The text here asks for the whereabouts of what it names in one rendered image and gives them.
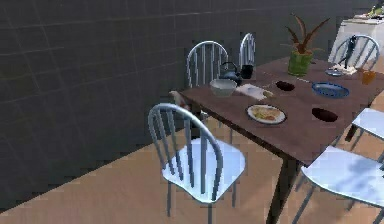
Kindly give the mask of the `orange drinking glass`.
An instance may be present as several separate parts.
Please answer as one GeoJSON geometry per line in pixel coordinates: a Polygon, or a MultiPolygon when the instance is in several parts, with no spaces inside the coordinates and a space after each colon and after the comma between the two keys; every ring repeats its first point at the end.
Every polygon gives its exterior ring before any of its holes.
{"type": "Polygon", "coordinates": [[[374,71],[364,71],[362,76],[362,83],[364,85],[370,84],[376,77],[376,73],[374,71]]]}

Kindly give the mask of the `white cabinet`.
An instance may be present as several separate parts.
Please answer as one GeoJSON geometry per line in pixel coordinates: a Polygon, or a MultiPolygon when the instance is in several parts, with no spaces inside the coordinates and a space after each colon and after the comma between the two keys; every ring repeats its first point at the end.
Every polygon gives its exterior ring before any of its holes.
{"type": "MultiPolygon", "coordinates": [[[[352,35],[366,35],[374,39],[379,45],[379,52],[384,52],[384,19],[347,19],[344,20],[337,32],[335,41],[333,42],[328,61],[331,62],[339,45],[349,39],[352,35]]],[[[336,54],[339,59],[341,51],[336,54]]]]}

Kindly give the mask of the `white cloth napkin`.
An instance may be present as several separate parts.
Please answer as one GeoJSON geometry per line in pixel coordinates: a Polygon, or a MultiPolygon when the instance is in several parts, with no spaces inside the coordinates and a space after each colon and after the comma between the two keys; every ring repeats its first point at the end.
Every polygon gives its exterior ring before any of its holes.
{"type": "Polygon", "coordinates": [[[252,84],[244,84],[236,88],[236,91],[256,100],[263,100],[272,97],[273,93],[252,84]]]}

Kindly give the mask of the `blue plate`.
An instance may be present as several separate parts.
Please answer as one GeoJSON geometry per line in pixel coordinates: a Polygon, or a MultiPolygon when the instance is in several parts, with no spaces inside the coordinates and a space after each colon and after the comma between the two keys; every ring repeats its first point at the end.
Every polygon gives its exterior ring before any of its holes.
{"type": "Polygon", "coordinates": [[[316,82],[312,84],[312,90],[329,98],[343,98],[349,95],[349,90],[341,85],[329,82],[316,82]]]}

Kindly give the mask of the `pale blue spindle-back chair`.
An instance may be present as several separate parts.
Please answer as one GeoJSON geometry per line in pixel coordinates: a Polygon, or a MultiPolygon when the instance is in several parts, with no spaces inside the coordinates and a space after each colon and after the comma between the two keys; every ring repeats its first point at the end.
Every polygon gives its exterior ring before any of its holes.
{"type": "Polygon", "coordinates": [[[207,40],[196,44],[186,58],[187,85],[205,85],[221,75],[221,65],[228,60],[227,50],[218,42],[207,40]]]}
{"type": "MultiPolygon", "coordinates": [[[[351,149],[354,149],[359,139],[361,138],[363,133],[368,133],[373,135],[374,137],[384,141],[384,112],[365,108],[352,122],[352,126],[358,128],[360,130],[360,134],[353,143],[351,149]]],[[[337,154],[337,158],[345,157],[348,160],[352,159],[360,159],[363,158],[358,154],[354,154],[350,151],[344,151],[342,149],[338,149],[336,147],[331,147],[333,151],[337,154]]],[[[378,162],[382,163],[384,161],[384,152],[382,152],[378,158],[378,162]]]]}
{"type": "Polygon", "coordinates": [[[148,129],[156,147],[162,177],[211,208],[245,170],[244,154],[218,140],[188,110],[170,103],[155,105],[148,129]]]}
{"type": "MultiPolygon", "coordinates": [[[[363,68],[367,66],[368,70],[371,70],[376,64],[380,52],[378,43],[369,36],[366,35],[356,35],[357,43],[355,50],[351,59],[349,60],[348,65],[354,68],[363,68]]],[[[344,53],[344,46],[340,50],[336,50],[336,54],[341,51],[341,56],[344,53]]],[[[333,56],[331,63],[337,64],[340,61],[340,58],[336,58],[336,54],[333,56]]]]}
{"type": "Polygon", "coordinates": [[[255,65],[256,44],[252,33],[247,33],[240,43],[239,65],[255,65]]]}
{"type": "Polygon", "coordinates": [[[310,189],[300,205],[292,224],[297,224],[316,187],[350,199],[349,209],[355,202],[380,208],[372,224],[384,218],[384,163],[328,146],[308,167],[301,167],[301,177],[296,184],[298,191],[305,182],[310,189]]]}

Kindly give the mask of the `dark blue kettle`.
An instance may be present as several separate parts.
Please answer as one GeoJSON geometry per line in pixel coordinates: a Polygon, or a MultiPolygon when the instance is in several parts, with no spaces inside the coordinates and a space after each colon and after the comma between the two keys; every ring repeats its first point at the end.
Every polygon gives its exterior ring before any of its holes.
{"type": "Polygon", "coordinates": [[[221,64],[219,78],[232,80],[237,86],[240,86],[242,83],[242,78],[236,64],[230,61],[221,64]]]}

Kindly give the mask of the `white bowl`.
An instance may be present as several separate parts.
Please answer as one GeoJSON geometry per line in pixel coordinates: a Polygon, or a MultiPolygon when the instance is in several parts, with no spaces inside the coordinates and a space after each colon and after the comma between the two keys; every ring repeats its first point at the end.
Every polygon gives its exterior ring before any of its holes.
{"type": "Polygon", "coordinates": [[[236,87],[237,84],[230,79],[214,79],[210,82],[211,91],[218,97],[230,96],[236,87]]]}

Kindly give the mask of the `brown wooden dining table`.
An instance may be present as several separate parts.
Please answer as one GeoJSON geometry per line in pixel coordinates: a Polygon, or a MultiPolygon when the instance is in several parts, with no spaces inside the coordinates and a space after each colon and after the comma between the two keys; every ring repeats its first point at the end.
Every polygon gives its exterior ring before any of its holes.
{"type": "Polygon", "coordinates": [[[281,109],[287,116],[278,125],[256,122],[246,114],[246,109],[257,103],[249,96],[235,93],[230,97],[216,97],[209,85],[194,87],[182,95],[195,106],[201,107],[212,117],[249,138],[283,160],[273,199],[265,224],[276,224],[302,165],[308,166],[344,133],[354,118],[370,106],[377,95],[384,91],[384,74],[378,73],[368,85],[361,83],[361,75],[332,77],[325,74],[330,67],[326,61],[315,60],[302,80],[287,73],[286,58],[258,66],[247,82],[273,93],[262,102],[281,109]],[[295,86],[283,91],[276,86],[285,81],[295,86]],[[329,98],[316,94],[312,84],[329,82],[349,90],[343,98],[329,98]],[[335,122],[324,122],[312,115],[313,108],[323,108],[335,113],[335,122]]]}

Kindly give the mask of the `black statuette on white base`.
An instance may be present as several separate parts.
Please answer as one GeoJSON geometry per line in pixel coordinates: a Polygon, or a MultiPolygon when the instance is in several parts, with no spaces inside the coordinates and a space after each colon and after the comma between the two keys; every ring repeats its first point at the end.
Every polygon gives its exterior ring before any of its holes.
{"type": "Polygon", "coordinates": [[[341,47],[344,46],[344,53],[342,54],[340,61],[332,67],[333,71],[337,71],[345,75],[352,75],[356,72],[356,69],[354,67],[351,67],[348,65],[349,60],[351,59],[353,52],[355,50],[356,43],[357,43],[357,36],[353,35],[349,39],[345,40],[340,44],[340,46],[338,47],[338,50],[340,50],[341,47]]]}

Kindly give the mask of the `pale rounded object with red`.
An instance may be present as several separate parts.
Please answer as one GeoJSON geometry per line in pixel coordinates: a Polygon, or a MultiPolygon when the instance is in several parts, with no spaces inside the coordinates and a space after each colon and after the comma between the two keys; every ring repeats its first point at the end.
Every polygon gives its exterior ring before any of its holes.
{"type": "Polygon", "coordinates": [[[186,110],[190,110],[189,104],[187,103],[187,101],[184,99],[184,97],[178,91],[172,90],[169,92],[169,94],[173,97],[176,105],[178,105],[178,106],[180,106],[186,110]]]}

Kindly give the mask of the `white plate with food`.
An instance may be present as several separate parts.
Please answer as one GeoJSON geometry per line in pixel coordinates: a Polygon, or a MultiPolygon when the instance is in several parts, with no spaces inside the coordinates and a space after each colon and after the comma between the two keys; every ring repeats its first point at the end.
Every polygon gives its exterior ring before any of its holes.
{"type": "Polygon", "coordinates": [[[265,104],[256,104],[247,108],[250,118],[263,124],[279,124],[286,120],[287,116],[277,107],[265,104]]]}

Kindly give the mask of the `dark brown oval dish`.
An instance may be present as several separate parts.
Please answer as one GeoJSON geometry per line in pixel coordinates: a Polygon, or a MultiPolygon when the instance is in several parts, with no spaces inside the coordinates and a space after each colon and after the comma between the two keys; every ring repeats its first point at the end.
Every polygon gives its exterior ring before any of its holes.
{"type": "Polygon", "coordinates": [[[335,122],[338,119],[338,116],[335,113],[323,108],[313,108],[312,115],[324,122],[335,122]]]}
{"type": "Polygon", "coordinates": [[[292,91],[295,89],[295,86],[293,84],[285,81],[277,81],[276,86],[283,91],[292,91]]]}

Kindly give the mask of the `house plant in green pot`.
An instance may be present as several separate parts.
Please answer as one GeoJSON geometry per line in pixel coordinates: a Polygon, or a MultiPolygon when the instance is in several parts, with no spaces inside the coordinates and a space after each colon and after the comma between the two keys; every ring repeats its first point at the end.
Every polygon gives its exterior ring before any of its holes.
{"type": "Polygon", "coordinates": [[[294,13],[292,13],[292,16],[299,25],[301,36],[298,36],[293,29],[286,26],[292,41],[292,50],[288,61],[288,74],[296,77],[303,77],[307,74],[309,65],[313,59],[313,52],[317,51],[317,48],[310,47],[311,42],[317,32],[329,21],[329,18],[321,21],[315,28],[308,31],[306,24],[301,17],[294,13]]]}

